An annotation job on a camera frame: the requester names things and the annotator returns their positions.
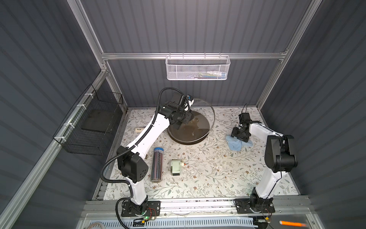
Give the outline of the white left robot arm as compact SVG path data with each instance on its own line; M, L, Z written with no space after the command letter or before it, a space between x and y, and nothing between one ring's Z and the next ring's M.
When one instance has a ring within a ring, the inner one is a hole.
M184 102L170 101L164 105L159 105L151 121L138 137L126 147L121 146L117 150L118 169L129 183L132 192L131 202L134 205L142 206L147 201L144 178L149 167L144 160L146 154L160 134L168 127L176 126L179 128L181 124L187 124L192 120L190 107L193 103L194 99L187 97Z

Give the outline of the glass pot lid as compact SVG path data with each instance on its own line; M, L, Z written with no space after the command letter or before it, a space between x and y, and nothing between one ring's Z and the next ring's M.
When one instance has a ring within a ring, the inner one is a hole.
M215 111L206 100L196 98L191 106L193 119L182 126L185 142L194 142L206 138L215 123Z

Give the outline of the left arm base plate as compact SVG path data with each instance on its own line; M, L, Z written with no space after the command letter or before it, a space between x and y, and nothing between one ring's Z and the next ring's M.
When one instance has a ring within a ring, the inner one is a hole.
M122 203L122 217L156 217L160 215L160 201L145 201L141 205L136 205L132 201L124 201Z

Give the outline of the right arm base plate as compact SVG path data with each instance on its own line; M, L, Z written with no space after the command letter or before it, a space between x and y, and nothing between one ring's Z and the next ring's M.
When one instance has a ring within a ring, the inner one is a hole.
M238 214L249 213L275 213L273 198L236 198L233 200Z

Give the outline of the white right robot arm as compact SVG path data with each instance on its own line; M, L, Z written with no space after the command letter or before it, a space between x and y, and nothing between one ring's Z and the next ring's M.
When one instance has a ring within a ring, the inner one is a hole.
M250 136L256 136L266 142L265 172L251 198L267 200L274 196L274 190L284 176L297 167L295 138L271 130L258 121L244 121L233 128L231 136L248 142Z

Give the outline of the light blue microfiber cloth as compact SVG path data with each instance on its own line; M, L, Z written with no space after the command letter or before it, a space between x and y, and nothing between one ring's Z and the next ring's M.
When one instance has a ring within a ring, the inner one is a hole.
M241 151L243 147L248 148L253 146L253 142L249 140L248 142L241 141L236 137L231 137L230 135L226 136L226 142L228 147L232 151Z

